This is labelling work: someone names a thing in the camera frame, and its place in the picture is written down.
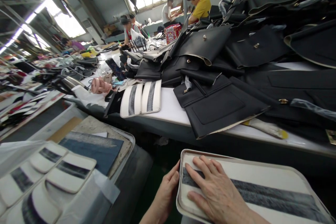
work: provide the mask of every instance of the purple cloth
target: purple cloth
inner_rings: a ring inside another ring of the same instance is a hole
[[[77,41],[73,41],[72,42],[72,48],[75,51],[85,51],[86,50],[85,47],[81,43],[79,43]]]

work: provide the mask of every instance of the red box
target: red box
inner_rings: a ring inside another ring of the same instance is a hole
[[[180,34],[182,27],[178,24],[172,24],[171,26],[168,26],[167,28],[165,28],[164,30],[164,34],[166,35],[166,40],[167,40],[167,44],[173,42],[175,39],[177,39],[177,37]]]

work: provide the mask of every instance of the hand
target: hand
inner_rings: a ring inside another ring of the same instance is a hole
[[[221,164],[205,156],[194,157],[193,163],[204,173],[203,179],[189,164],[185,164],[191,178],[199,185],[205,198],[194,192],[188,198],[216,224],[268,223],[249,209]]]
[[[180,178],[179,164],[180,161],[163,177],[156,196],[140,224],[163,224],[167,220],[176,198],[176,186]]]

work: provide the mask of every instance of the person's left hand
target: person's left hand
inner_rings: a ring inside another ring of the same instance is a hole
[[[163,177],[156,196],[140,224],[163,224],[167,220],[177,193],[176,186],[180,178],[179,164],[180,161]]]

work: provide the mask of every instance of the white shirt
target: white shirt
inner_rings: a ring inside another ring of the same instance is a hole
[[[170,20],[166,18],[166,14],[168,14],[168,17],[170,17],[170,10],[171,10],[171,8],[166,3],[165,6],[162,9],[162,23],[165,24],[167,22],[170,22]]]

